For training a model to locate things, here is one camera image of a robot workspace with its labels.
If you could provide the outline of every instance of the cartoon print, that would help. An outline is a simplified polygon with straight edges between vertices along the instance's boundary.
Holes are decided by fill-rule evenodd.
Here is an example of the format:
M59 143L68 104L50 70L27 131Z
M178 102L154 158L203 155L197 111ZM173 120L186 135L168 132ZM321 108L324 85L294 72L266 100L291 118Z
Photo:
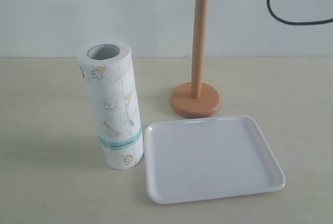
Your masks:
M83 71L83 69L81 67L80 67L80 71L81 71L82 77L84 78L84 71Z
M98 80L101 80L101 78L103 77L103 74L105 72L105 68L106 68L106 65L103 66L103 67L97 67L96 70L93 70L92 71L92 76L93 78L96 78Z
M114 135L115 135L116 137L119 137L119 136L122 134L120 131L117 131L117 130L111 128L111 126L108 125L106 122L103 122L103 123L104 123L104 125L105 125L110 131L112 131L112 132L114 133Z
M131 98L132 98L132 92L130 92L130 93L125 97L126 107L128 107L128 106L130 105Z
M104 109L106 110L115 110L117 108L117 101L112 98L105 99Z
M133 156L132 155L127 155L124 158L125 165L129 165L132 160L133 160Z

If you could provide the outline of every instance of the paper towel roll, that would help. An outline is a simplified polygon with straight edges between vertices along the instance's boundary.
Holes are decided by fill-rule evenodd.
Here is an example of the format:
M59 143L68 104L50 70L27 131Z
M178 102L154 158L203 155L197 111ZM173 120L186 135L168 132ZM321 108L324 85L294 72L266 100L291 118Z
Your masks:
M121 41L93 42L79 51L78 62L107 163L133 167L144 149L130 47Z

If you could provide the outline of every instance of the wooden paper towel holder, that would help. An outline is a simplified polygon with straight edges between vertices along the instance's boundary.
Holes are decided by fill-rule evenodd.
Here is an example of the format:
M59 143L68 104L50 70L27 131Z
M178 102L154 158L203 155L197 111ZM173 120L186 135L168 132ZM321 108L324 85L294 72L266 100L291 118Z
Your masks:
M207 14L208 0L196 0L191 82L177 86L171 93L171 107L186 118L210 117L221 105L219 92L202 83Z

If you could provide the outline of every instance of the white wall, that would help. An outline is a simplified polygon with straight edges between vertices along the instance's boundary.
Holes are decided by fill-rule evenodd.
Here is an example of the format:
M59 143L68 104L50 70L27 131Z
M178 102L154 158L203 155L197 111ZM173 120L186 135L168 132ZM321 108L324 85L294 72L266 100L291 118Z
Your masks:
M333 0L272 0L289 20L333 18ZM101 38L134 57L191 53L194 0L0 0L0 57L75 57ZM333 55L333 24L291 27L265 0L211 0L207 56Z

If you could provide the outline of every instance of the teal label band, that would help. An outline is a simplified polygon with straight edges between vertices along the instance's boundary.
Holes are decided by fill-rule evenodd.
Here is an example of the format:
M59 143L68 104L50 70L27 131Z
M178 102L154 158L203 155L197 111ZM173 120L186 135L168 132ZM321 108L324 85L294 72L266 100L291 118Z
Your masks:
M141 137L141 133L142 133L142 130L140 128L134 137L127 139L125 141L122 141L122 142L107 142L101 138L99 138L99 139L105 148L108 148L110 150L122 150L122 149L128 148L128 147L134 145L136 142L138 142L138 140Z

